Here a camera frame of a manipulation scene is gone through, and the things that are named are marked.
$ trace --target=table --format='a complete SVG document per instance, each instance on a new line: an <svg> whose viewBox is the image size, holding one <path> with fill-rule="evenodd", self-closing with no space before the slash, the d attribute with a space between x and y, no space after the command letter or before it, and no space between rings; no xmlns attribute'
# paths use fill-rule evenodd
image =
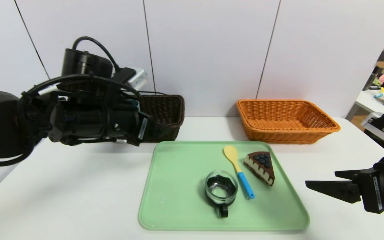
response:
<svg viewBox="0 0 384 240"><path fill-rule="evenodd" d="M359 108L364 108L369 112L381 112L384 113L383 102L379 99L375 99L373 96L378 93L379 90L365 90L361 91L355 104L352 106L349 114L346 116L347 120L351 120Z"/></svg>
<svg viewBox="0 0 384 240"><path fill-rule="evenodd" d="M44 141L0 184L0 239L384 239L384 213L309 190L335 170L371 167L384 149L349 121L311 145L271 144L311 223L292 232L147 231L137 220L155 144L75 147ZM247 140L239 118L187 117L178 140Z"/></svg>

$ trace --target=glass cup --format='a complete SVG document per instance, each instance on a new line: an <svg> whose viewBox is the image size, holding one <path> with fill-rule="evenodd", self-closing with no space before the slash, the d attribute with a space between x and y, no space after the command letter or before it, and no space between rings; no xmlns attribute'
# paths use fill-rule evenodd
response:
<svg viewBox="0 0 384 240"><path fill-rule="evenodd" d="M228 216L227 207L233 203L238 191L235 177L224 170L212 171L205 179L205 194L210 204L220 210L222 217Z"/></svg>

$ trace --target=cake slice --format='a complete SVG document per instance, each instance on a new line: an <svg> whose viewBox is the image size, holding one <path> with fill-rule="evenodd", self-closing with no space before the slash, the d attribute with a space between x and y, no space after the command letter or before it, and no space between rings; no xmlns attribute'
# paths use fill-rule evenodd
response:
<svg viewBox="0 0 384 240"><path fill-rule="evenodd" d="M273 174L270 152L252 152L245 157L244 165L258 179L264 181L269 186L273 185L275 176Z"/></svg>

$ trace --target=cup handle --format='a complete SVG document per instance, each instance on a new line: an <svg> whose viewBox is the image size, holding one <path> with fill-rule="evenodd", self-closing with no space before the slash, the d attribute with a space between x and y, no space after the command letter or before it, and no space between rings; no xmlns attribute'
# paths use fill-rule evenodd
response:
<svg viewBox="0 0 384 240"><path fill-rule="evenodd" d="M227 217L227 204L223 203L219 205L220 215L221 217Z"/></svg>

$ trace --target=spatula handle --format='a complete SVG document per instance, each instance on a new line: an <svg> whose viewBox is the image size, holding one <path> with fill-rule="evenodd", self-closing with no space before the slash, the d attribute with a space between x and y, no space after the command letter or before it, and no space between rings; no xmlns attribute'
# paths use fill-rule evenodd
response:
<svg viewBox="0 0 384 240"><path fill-rule="evenodd" d="M245 175L243 172L238 173L238 178L241 181L242 185L244 186L245 191L247 192L247 195L250 199L254 198L253 190L251 190L250 184L248 184L247 179L245 178Z"/></svg>

